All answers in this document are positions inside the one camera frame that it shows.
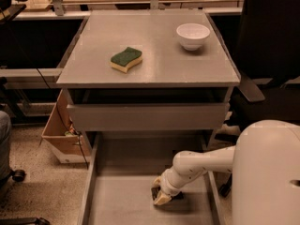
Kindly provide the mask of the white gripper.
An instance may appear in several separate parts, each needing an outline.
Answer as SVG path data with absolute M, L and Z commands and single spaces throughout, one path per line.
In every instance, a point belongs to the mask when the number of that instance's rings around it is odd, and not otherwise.
M 159 188 L 163 193 L 159 193 L 154 199 L 154 205 L 160 206 L 168 203 L 172 197 L 180 193 L 181 188 L 185 186 L 191 177 L 182 175 L 174 168 L 167 169 L 161 176 L 153 181 L 153 188 Z

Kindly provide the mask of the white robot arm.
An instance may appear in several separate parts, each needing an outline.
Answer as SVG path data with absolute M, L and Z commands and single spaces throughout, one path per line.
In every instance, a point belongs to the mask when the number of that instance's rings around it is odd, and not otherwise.
M 153 182 L 155 205 L 168 203 L 207 172 L 232 175 L 232 225 L 300 225 L 300 127 L 262 120 L 236 145 L 177 153 Z

